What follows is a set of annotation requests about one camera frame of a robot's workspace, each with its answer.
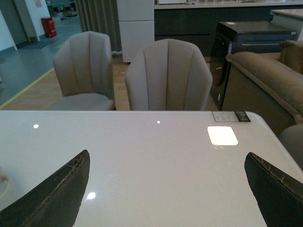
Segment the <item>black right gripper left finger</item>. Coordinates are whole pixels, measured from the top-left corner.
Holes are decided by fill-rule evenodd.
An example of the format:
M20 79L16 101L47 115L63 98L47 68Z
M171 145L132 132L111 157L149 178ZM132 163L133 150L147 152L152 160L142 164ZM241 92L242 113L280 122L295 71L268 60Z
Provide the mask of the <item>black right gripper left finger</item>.
M0 212L2 227L72 227L87 187L90 156L83 150Z

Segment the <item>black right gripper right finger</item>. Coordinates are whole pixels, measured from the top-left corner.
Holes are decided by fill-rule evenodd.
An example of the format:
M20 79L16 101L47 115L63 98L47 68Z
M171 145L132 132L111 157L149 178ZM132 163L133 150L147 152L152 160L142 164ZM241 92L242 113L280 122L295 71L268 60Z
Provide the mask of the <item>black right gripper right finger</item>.
M268 227L303 225L303 184L250 152L244 162L250 189Z

